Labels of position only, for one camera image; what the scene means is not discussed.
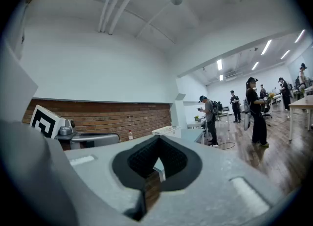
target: bottle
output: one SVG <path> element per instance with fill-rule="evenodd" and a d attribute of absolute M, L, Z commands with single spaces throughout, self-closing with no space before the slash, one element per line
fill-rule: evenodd
<path fill-rule="evenodd" d="M 133 139 L 133 133 L 132 133 L 131 130 L 129 130 L 128 139 L 129 139 L 129 140 L 132 140 L 132 139 Z"/>

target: shoe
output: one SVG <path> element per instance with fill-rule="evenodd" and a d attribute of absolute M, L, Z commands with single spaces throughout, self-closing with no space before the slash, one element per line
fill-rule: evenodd
<path fill-rule="evenodd" d="M 213 142 L 211 146 L 214 147 L 214 148 L 218 148 L 219 144 L 217 142 Z"/>
<path fill-rule="evenodd" d="M 261 144 L 261 143 L 259 142 L 259 144 L 260 144 L 261 146 L 263 146 L 263 147 L 266 147 L 266 148 L 269 147 L 269 143 L 268 143 L 268 142 L 266 142 L 266 144 Z"/>

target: white ceiling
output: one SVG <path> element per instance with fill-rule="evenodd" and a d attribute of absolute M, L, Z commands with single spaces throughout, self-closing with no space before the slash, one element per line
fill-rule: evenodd
<path fill-rule="evenodd" d="M 305 39 L 309 36 L 305 32 L 300 40 L 295 43 L 300 32 L 289 34 L 271 41 L 264 55 L 261 55 L 266 46 L 266 42 L 258 46 L 243 50 L 222 59 L 223 69 L 218 71 L 217 63 L 205 66 L 204 69 L 198 69 L 193 75 L 201 80 L 205 85 L 210 85 L 220 81 L 220 75 L 224 80 L 232 80 L 236 76 L 249 74 L 256 62 L 259 62 L 254 71 L 266 70 L 270 67 L 283 64 L 292 52 L 295 51 Z M 291 50 L 282 60 L 280 59 L 288 50 Z"/>
<path fill-rule="evenodd" d="M 106 0 L 34 0 L 28 14 L 32 16 L 70 16 L 87 19 L 94 22 L 95 29 Z M 112 6 L 114 0 L 109 0 L 106 8 Z M 118 0 L 109 18 L 106 28 L 108 32 L 112 21 L 125 0 Z M 163 52 L 173 48 L 181 34 L 186 30 L 196 28 L 204 22 L 216 18 L 218 10 L 228 6 L 236 6 L 247 0 L 183 0 L 175 6 L 171 0 L 130 0 L 118 19 L 115 29 L 131 34 L 144 40 Z M 162 11 L 138 36 L 145 24 Z"/>

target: red brick wall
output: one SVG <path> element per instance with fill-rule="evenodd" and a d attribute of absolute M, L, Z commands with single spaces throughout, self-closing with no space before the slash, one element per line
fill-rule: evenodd
<path fill-rule="evenodd" d="M 57 115 L 72 119 L 79 132 L 117 133 L 120 141 L 151 135 L 152 130 L 171 123 L 169 104 L 70 102 L 33 99 L 24 115 L 29 124 L 36 105 L 39 104 Z"/>

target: black shirt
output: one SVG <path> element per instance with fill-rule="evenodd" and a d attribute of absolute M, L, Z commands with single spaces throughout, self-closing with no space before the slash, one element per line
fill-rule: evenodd
<path fill-rule="evenodd" d="M 236 102 L 236 103 L 233 103 L 233 100 L 239 100 L 239 98 L 237 97 L 237 96 L 232 96 L 231 97 L 231 99 L 230 99 L 230 101 L 231 101 L 231 104 L 233 105 L 233 109 L 236 109 L 237 108 L 237 105 L 238 105 L 238 103 Z"/>
<path fill-rule="evenodd" d="M 246 97 L 248 99 L 248 104 L 251 103 L 250 109 L 251 109 L 251 115 L 259 115 L 261 112 L 261 105 L 255 104 L 254 101 L 259 100 L 258 94 L 255 92 L 255 90 L 248 89 L 246 91 Z"/>
<path fill-rule="evenodd" d="M 290 96 L 290 91 L 288 89 L 288 84 L 286 83 L 286 81 L 283 81 L 283 85 L 282 88 L 285 87 L 284 90 L 282 90 L 282 93 L 284 96 Z"/>

